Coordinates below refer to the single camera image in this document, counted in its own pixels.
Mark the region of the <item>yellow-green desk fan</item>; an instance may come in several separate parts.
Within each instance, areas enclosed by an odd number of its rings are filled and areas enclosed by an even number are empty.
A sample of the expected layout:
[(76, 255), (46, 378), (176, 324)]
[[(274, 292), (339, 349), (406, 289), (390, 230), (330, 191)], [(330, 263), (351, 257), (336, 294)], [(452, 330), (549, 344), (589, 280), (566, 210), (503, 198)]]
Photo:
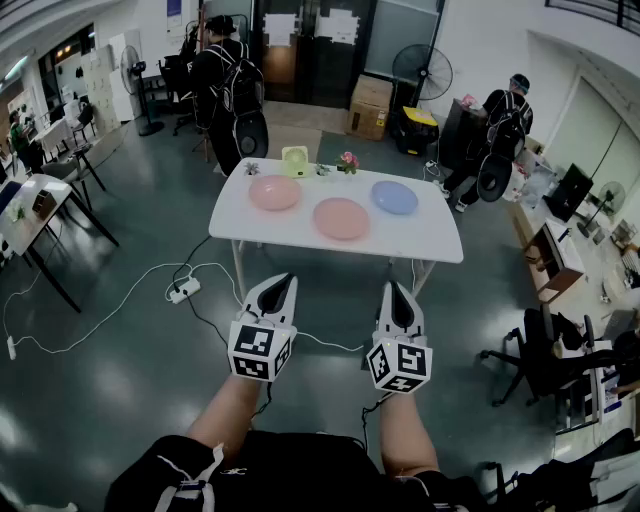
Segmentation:
[(309, 155), (306, 146), (286, 146), (281, 152), (283, 173), (293, 179), (309, 174)]

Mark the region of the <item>white table with black legs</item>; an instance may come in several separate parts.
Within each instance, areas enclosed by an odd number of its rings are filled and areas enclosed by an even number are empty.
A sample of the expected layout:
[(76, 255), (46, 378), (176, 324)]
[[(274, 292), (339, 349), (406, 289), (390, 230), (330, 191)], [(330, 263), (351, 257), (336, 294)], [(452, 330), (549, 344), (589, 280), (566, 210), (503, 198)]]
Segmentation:
[[(34, 199), (41, 190), (51, 192), (57, 202), (55, 210), (45, 221), (39, 220), (32, 211)], [(15, 223), (4, 213), (5, 208), (13, 198), (20, 199), (26, 210), (26, 216)], [(15, 180), (9, 180), (5, 183), (4, 187), (0, 190), (0, 234), (16, 255), (23, 257), (28, 254), (29, 258), (39, 267), (41, 273), (60, 296), (77, 313), (80, 313), (81, 309), (49, 271), (43, 257), (34, 247), (42, 231), (48, 227), (50, 220), (66, 205), (67, 201), (72, 201), (103, 236), (116, 247), (119, 246), (117, 240), (84, 205), (70, 185), (62, 180), (44, 174), (34, 174), (24, 183)]]

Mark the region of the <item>black flat box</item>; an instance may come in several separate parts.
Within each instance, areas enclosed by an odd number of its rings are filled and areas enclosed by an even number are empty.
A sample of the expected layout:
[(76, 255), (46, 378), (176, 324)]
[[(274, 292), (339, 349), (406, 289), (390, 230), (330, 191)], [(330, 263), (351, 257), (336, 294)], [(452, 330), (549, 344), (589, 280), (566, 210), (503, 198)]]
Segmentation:
[(592, 179), (581, 168), (571, 164), (557, 187), (550, 195), (544, 195), (543, 200), (553, 216), (568, 222), (592, 186)]

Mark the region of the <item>white table leg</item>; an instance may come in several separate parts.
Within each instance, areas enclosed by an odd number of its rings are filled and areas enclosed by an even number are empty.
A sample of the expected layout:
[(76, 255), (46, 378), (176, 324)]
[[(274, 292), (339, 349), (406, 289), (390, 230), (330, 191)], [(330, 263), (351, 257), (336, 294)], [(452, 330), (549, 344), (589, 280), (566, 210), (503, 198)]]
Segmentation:
[(243, 268), (243, 259), (242, 259), (242, 250), (243, 250), (243, 242), (232, 240), (231, 241), (235, 271), (236, 271), (236, 279), (238, 284), (238, 291), (240, 294), (240, 298), (242, 300), (246, 297), (246, 286), (244, 279), (244, 268)]
[(412, 260), (412, 296), (416, 298), (435, 266), (434, 261)]

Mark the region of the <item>blue plate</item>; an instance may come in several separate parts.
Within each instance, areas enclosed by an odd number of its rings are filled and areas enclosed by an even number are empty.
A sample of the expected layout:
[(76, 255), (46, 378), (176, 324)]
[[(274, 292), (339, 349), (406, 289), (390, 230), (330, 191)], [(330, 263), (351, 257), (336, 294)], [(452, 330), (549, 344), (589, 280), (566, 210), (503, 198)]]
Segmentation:
[(418, 206), (416, 194), (395, 181), (378, 181), (371, 187), (371, 199), (381, 210), (394, 215), (411, 215)]

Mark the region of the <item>salmon pink plate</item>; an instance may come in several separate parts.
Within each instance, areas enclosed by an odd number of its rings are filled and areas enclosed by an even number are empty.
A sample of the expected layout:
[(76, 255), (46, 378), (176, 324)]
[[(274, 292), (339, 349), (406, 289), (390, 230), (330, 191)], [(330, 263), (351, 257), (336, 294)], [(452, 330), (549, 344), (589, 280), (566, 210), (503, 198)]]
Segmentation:
[(368, 212), (347, 198), (328, 198), (319, 202), (313, 211), (313, 222), (324, 236), (350, 241), (365, 236), (370, 227)]

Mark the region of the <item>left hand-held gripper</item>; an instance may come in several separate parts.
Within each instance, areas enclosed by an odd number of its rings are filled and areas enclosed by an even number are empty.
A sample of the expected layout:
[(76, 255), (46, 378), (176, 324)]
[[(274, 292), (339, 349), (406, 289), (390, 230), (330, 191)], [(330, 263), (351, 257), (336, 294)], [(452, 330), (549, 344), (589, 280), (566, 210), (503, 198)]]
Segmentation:
[(272, 276), (246, 295), (231, 323), (228, 360), (233, 375), (272, 383), (289, 360), (297, 328), (293, 325), (298, 278)]

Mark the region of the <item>light pink plate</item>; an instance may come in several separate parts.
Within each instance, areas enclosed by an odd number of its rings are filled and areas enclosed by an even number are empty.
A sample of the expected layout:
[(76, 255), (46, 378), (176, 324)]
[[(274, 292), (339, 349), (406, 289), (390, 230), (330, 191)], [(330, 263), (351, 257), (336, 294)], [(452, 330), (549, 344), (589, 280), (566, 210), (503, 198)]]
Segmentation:
[(258, 209), (284, 211), (300, 200), (302, 189), (296, 180), (283, 175), (256, 178), (249, 187), (249, 199)]

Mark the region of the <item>person's left forearm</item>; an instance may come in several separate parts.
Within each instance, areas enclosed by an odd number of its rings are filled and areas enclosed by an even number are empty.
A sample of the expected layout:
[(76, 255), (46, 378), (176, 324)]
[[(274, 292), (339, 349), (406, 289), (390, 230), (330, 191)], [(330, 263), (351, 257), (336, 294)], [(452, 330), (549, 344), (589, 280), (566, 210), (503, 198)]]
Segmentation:
[(222, 446), (228, 461), (240, 452), (256, 412), (262, 382), (231, 374), (186, 436), (211, 449)]

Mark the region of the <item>grey chair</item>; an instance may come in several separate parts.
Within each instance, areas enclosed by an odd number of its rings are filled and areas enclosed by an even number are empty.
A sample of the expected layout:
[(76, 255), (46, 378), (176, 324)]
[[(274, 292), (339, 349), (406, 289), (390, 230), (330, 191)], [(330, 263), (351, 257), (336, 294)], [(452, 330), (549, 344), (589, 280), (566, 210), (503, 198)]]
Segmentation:
[(88, 159), (88, 153), (92, 149), (91, 143), (85, 143), (72, 150), (72, 156), (62, 161), (53, 161), (45, 163), (42, 166), (44, 174), (53, 176), (64, 181), (71, 186), (73, 191), (84, 196), (84, 203), (89, 210), (92, 210), (92, 204), (89, 197), (86, 179), (91, 176), (95, 179), (98, 186), (105, 191), (106, 187), (97, 175), (94, 167)]

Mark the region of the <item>black double door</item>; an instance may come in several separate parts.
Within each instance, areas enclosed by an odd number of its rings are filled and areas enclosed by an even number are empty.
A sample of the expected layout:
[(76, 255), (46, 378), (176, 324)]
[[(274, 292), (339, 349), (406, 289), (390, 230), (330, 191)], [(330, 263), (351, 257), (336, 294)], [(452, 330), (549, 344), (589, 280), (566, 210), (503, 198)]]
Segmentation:
[(266, 98), (348, 108), (376, 7), (377, 0), (255, 0), (252, 49)]

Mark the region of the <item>white plastic bag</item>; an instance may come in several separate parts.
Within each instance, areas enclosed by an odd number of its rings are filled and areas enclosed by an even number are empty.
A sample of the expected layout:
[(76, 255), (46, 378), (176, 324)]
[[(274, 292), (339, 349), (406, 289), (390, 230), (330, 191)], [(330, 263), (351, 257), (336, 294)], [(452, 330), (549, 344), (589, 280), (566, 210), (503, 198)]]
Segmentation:
[(508, 202), (520, 202), (522, 200), (532, 202), (536, 197), (536, 189), (530, 181), (533, 178), (536, 163), (512, 164), (511, 175), (502, 198)]

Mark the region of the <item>wooden side cabinet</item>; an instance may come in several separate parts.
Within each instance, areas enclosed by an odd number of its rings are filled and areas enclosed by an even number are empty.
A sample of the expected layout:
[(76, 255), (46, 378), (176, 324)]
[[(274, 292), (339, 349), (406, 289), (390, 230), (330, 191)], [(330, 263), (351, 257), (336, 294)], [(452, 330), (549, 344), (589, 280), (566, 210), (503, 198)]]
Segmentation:
[(570, 229), (547, 218), (523, 248), (538, 300), (551, 304), (586, 273)]

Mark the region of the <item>person's black clothing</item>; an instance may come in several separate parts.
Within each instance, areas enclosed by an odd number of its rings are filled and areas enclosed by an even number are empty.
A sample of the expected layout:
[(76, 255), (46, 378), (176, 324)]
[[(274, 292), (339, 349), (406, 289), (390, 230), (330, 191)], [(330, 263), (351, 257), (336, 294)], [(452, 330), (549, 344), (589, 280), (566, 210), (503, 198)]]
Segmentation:
[(157, 440), (110, 486), (104, 512), (488, 512), (469, 477), (388, 477), (353, 438), (251, 431), (239, 454)]

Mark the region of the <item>yellow and black machine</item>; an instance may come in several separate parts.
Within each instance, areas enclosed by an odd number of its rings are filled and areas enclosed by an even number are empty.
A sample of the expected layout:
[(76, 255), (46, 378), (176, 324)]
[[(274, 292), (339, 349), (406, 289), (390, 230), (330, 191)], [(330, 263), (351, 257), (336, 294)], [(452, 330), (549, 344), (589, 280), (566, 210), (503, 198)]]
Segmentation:
[(403, 106), (394, 114), (390, 135), (401, 153), (422, 156), (428, 145), (438, 141), (439, 125), (430, 112)]

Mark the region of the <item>small wooden box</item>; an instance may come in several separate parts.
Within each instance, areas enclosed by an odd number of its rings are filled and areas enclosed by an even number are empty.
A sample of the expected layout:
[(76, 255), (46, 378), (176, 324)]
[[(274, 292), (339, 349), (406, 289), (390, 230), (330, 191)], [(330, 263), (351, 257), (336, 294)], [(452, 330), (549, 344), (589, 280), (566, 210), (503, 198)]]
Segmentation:
[(52, 193), (47, 190), (41, 190), (34, 199), (32, 211), (39, 220), (45, 221), (56, 206), (57, 202)]

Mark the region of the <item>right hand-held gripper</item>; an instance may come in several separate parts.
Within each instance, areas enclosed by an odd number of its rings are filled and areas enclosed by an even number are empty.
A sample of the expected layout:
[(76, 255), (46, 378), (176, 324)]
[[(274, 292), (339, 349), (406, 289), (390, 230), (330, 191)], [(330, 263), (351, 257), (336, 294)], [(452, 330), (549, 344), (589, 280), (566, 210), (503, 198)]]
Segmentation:
[(412, 394), (430, 381), (433, 350), (427, 346), (424, 328), (424, 313), (415, 297), (403, 285), (388, 281), (383, 287), (372, 347), (365, 356), (376, 389)]

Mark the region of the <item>small black floor fan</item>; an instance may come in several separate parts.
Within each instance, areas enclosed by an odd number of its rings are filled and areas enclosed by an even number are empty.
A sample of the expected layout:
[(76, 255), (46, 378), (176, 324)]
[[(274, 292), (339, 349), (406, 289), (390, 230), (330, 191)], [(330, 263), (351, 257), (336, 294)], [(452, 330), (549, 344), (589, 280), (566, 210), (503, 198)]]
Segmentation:
[(586, 221), (578, 222), (577, 227), (580, 233), (589, 238), (590, 233), (595, 229), (596, 216), (603, 211), (606, 216), (613, 218), (622, 208), (626, 199), (626, 192), (619, 182), (610, 181), (606, 183), (595, 195), (593, 204), (596, 209)]

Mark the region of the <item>person's right forearm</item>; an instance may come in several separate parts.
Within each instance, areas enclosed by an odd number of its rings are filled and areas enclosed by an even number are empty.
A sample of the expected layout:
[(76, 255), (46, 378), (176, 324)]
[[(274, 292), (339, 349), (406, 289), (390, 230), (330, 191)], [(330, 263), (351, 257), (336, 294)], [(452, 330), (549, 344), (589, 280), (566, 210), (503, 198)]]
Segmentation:
[(388, 476), (438, 471), (434, 445), (413, 394), (391, 394), (380, 406), (380, 451)]

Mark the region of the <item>black cabinet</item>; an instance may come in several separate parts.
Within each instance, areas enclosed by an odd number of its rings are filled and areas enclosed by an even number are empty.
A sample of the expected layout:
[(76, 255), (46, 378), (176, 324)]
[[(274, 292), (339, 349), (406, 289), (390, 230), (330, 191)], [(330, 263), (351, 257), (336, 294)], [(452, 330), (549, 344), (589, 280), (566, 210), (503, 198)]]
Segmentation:
[(439, 139), (440, 163), (450, 170), (461, 167), (471, 140), (484, 122), (478, 110), (464, 106), (459, 99), (453, 99)]

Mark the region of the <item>beige rug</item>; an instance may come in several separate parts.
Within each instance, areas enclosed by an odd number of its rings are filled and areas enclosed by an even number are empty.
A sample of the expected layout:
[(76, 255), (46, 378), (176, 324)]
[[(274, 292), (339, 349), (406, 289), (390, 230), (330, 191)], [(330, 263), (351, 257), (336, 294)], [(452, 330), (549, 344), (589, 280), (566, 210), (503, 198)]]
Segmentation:
[(285, 147), (304, 146), (308, 160), (316, 162), (322, 131), (317, 129), (268, 124), (269, 148), (267, 158), (280, 159)]
[(348, 111), (316, 105), (266, 101), (263, 112), (268, 124), (344, 134)]

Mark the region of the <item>white locker cabinet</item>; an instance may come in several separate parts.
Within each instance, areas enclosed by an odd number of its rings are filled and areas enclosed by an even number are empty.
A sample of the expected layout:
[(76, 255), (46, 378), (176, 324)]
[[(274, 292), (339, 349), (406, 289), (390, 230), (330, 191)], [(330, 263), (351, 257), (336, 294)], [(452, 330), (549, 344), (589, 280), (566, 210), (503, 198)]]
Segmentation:
[(93, 107), (97, 132), (105, 136), (120, 126), (113, 105), (110, 75), (114, 71), (113, 53), (107, 44), (81, 57), (87, 96)]

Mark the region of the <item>cardboard box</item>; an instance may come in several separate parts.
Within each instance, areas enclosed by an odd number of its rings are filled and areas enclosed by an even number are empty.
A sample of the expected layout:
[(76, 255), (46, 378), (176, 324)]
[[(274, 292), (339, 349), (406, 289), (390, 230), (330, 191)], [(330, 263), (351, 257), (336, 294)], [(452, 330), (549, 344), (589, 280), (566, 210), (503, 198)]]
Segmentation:
[(393, 84), (361, 74), (354, 88), (345, 133), (371, 141), (384, 138)]

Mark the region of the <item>black office chair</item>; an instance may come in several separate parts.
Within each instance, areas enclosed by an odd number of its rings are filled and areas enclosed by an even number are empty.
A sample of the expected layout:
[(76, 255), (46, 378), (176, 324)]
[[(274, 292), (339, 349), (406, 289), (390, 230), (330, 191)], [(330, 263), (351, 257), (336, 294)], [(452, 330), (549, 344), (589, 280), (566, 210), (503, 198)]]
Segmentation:
[(560, 314), (552, 314), (546, 305), (528, 308), (524, 313), (524, 328), (510, 330), (503, 344), (514, 340), (516, 356), (496, 350), (483, 350), (482, 360), (497, 359), (517, 369), (504, 396), (492, 401), (494, 407), (504, 405), (521, 382), (526, 382), (531, 407), (540, 399), (552, 396), (556, 407), (556, 433), (574, 432), (596, 424), (600, 419), (598, 406), (602, 402), (597, 389), (600, 369), (624, 363), (623, 356), (613, 349), (595, 346), (591, 319), (585, 317), (585, 333)]

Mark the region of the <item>white floor fan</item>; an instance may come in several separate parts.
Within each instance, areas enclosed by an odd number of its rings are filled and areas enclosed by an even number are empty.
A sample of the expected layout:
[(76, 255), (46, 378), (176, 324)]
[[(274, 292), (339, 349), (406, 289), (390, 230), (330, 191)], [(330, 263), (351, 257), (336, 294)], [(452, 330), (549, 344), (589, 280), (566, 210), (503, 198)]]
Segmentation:
[(137, 50), (126, 45), (120, 57), (121, 79), (125, 90), (130, 95), (136, 95), (139, 100), (143, 122), (138, 127), (138, 135), (147, 137), (158, 133), (164, 128), (161, 121), (153, 121), (146, 100), (146, 91), (143, 80), (143, 73), (146, 70), (146, 62), (139, 58)]

